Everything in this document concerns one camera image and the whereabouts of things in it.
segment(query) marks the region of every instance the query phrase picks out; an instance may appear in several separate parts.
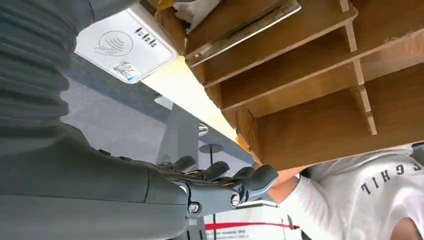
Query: robotic hand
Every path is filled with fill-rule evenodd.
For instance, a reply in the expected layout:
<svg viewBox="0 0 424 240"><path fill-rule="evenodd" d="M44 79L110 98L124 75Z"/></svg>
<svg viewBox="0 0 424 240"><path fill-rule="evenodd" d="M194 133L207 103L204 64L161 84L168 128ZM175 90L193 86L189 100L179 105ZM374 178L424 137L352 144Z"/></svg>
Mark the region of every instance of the robotic hand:
<svg viewBox="0 0 424 240"><path fill-rule="evenodd" d="M229 170L223 161L215 162L206 170L183 173L194 164L192 157L184 156L176 163L152 165L185 191L188 218L233 210L239 204L258 199L278 177L277 171L270 165L263 165L257 170L244 167L233 177L221 177Z"/></svg>

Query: wooden shelf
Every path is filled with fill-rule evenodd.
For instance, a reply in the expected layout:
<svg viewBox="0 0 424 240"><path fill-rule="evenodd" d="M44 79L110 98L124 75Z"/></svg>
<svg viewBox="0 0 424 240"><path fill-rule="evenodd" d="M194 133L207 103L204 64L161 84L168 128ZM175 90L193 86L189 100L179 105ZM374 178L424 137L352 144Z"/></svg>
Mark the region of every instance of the wooden shelf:
<svg viewBox="0 0 424 240"><path fill-rule="evenodd" d="M283 170L424 139L424 64L365 83L370 135L345 89L257 119L261 161Z"/></svg>
<svg viewBox="0 0 424 240"><path fill-rule="evenodd" d="M297 84L286 84L245 106L255 118L276 113L356 85L353 65L346 64Z"/></svg>
<svg viewBox="0 0 424 240"><path fill-rule="evenodd" d="M345 65L419 34L424 28L421 0L361 1L353 21L358 51L350 52L343 37L332 31L264 64L220 83L224 111Z"/></svg>
<svg viewBox="0 0 424 240"><path fill-rule="evenodd" d="M279 0L231 0L219 5L187 35L186 57L192 58L281 5Z"/></svg>
<svg viewBox="0 0 424 240"><path fill-rule="evenodd" d="M258 66L351 22L355 8L342 12L334 0L300 0L293 16L204 62L205 86Z"/></svg>
<svg viewBox="0 0 424 240"><path fill-rule="evenodd" d="M360 59L365 81L424 63L424 32Z"/></svg>

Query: person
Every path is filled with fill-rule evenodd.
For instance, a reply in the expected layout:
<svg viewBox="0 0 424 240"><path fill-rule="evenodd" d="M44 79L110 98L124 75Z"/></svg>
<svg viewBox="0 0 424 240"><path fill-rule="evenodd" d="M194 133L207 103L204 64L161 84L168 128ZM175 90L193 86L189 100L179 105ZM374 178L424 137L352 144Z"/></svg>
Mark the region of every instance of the person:
<svg viewBox="0 0 424 240"><path fill-rule="evenodd" d="M412 145L280 171L268 194L312 240L422 240L424 166ZM295 175L309 167L310 178Z"/></svg>

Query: human arm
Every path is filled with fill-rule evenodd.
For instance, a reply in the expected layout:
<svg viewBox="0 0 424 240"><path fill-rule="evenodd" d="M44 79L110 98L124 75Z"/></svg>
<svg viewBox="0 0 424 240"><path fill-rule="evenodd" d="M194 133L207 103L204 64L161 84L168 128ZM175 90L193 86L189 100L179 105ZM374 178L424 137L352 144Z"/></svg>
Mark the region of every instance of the human arm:
<svg viewBox="0 0 424 240"><path fill-rule="evenodd" d="M344 240L339 212L325 190L309 178L295 176L307 167L278 171L268 195L311 239Z"/></svg>

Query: white device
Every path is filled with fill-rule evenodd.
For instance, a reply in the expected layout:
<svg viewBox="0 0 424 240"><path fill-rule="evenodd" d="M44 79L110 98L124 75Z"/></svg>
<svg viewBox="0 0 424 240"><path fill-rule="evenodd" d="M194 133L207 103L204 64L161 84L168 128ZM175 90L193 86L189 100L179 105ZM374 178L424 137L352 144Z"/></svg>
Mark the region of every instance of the white device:
<svg viewBox="0 0 424 240"><path fill-rule="evenodd" d="M154 17L139 3L84 29L76 41L78 55L127 84L177 57Z"/></svg>

